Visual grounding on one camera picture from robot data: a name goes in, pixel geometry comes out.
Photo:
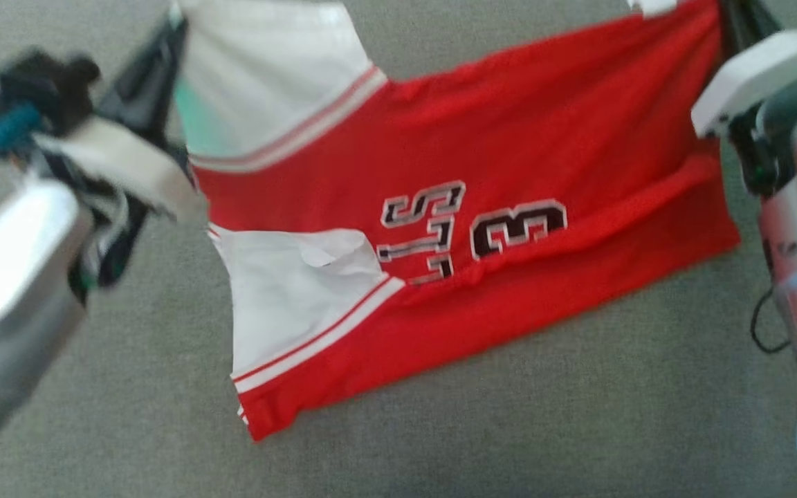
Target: white fabric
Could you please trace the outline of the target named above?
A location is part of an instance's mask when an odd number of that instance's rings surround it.
[[[205,201],[174,159],[120,124],[91,117],[64,138],[34,139],[42,149],[69,157],[91,178],[106,180],[178,221],[202,217]]]
[[[357,84],[353,85],[344,95],[341,95],[338,101],[329,105],[326,111],[316,114],[314,119],[307,120],[304,125],[294,129],[290,135],[257,151],[257,154],[253,154],[252,157],[230,162],[193,158],[193,164],[197,167],[221,173],[249,173],[275,164],[300,151],[301,148],[311,144],[316,138],[341,123],[358,107],[361,107],[371,95],[383,87],[386,81],[386,76],[379,69],[373,68],[369,73],[362,76],[357,81]]]
[[[333,344],[404,286],[383,273],[357,230],[296,234],[212,227],[212,236],[230,272],[233,378],[279,360],[246,379],[246,388]]]
[[[373,66],[341,3],[184,0],[180,9],[190,32],[175,98],[191,154],[259,151]]]
[[[678,6],[678,0],[626,0],[630,9],[639,7],[645,18],[655,17],[672,12]]]

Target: clothing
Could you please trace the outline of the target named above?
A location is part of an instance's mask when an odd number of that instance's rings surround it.
[[[176,98],[254,439],[739,242],[718,143],[690,125],[715,0],[404,82],[339,3],[184,15]]]

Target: cable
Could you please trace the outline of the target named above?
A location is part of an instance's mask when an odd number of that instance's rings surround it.
[[[752,336],[752,340],[755,345],[765,354],[777,354],[781,353],[785,350],[785,348],[789,347],[791,344],[790,340],[785,340],[784,342],[778,344],[778,346],[774,347],[767,347],[762,342],[761,338],[758,337],[758,316],[762,312],[762,308],[768,300],[771,299],[771,296],[774,295],[774,288],[771,287],[771,290],[768,290],[763,296],[762,299],[758,300],[758,304],[755,306],[755,311],[752,312],[752,322],[749,322],[749,334]]]

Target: gray fabric surface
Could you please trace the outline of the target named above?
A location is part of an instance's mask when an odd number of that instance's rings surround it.
[[[797,1],[774,0],[797,25]],[[611,19],[623,0],[351,0],[394,77]],[[0,61],[86,50],[113,75],[158,0],[0,0]],[[0,438],[0,497],[795,497],[790,356],[747,337],[768,284],[726,160],[740,249],[493,352],[300,417],[235,416],[226,274],[199,226],[149,226],[129,278]],[[8,190],[0,174],[0,198]],[[777,314],[765,331],[782,337]]]

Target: jersey number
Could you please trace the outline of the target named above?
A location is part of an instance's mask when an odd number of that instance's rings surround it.
[[[430,273],[412,280],[424,284],[453,275],[451,243],[455,230],[455,214],[461,208],[466,184],[444,183],[423,189],[411,199],[408,196],[386,199],[381,223],[388,229],[418,223],[428,218],[427,236],[395,245],[377,246],[381,262],[395,261],[411,255],[430,253]],[[543,239],[551,231],[567,227],[565,207],[556,201],[540,201],[481,214],[469,227],[472,256],[480,261],[494,253],[503,253],[507,246],[519,246]]]

